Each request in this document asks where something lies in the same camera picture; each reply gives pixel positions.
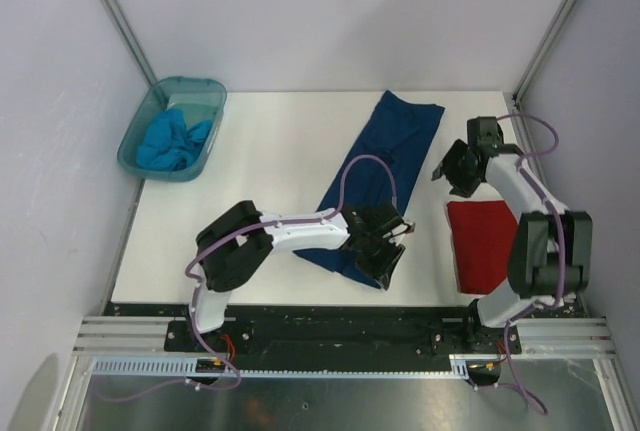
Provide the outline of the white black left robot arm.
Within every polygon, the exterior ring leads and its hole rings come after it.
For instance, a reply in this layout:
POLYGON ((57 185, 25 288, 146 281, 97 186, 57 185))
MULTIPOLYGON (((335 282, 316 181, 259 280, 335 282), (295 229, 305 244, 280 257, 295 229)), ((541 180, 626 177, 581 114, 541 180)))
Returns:
POLYGON ((240 201, 196 237, 196 257, 185 270, 195 281, 185 336, 199 350, 214 348, 231 293, 275 253, 344 252, 358 277, 386 291, 406 250, 402 239, 414 230, 392 201, 298 215, 263 213, 240 201))

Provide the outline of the dark blue t-shirt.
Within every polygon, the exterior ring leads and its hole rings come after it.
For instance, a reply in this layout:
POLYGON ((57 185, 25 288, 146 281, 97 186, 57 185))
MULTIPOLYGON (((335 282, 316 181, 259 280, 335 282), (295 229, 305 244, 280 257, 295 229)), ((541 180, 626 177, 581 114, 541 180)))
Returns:
MULTIPOLYGON (((413 104, 386 91, 352 144, 318 205, 320 211, 344 200, 344 210, 390 209, 392 198, 403 215, 422 165, 435 138, 445 108, 413 104)), ((388 289, 402 256, 400 246, 369 247, 369 258, 358 250, 306 249, 295 255, 327 271, 377 289, 388 289)))

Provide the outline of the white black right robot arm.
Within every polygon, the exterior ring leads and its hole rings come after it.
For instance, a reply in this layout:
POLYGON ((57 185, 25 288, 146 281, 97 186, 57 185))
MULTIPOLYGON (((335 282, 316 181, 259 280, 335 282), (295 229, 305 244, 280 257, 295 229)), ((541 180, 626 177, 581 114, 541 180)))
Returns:
POLYGON ((484 352, 508 330, 538 310, 556 310, 567 296, 586 289, 590 278, 593 221, 555 198, 529 167, 528 154, 505 142, 499 120, 468 120, 466 140, 456 140, 432 178, 445 178, 450 193, 470 198, 482 184, 506 202, 518 227, 507 276, 491 293, 468 306, 461 327, 463 344, 484 352))

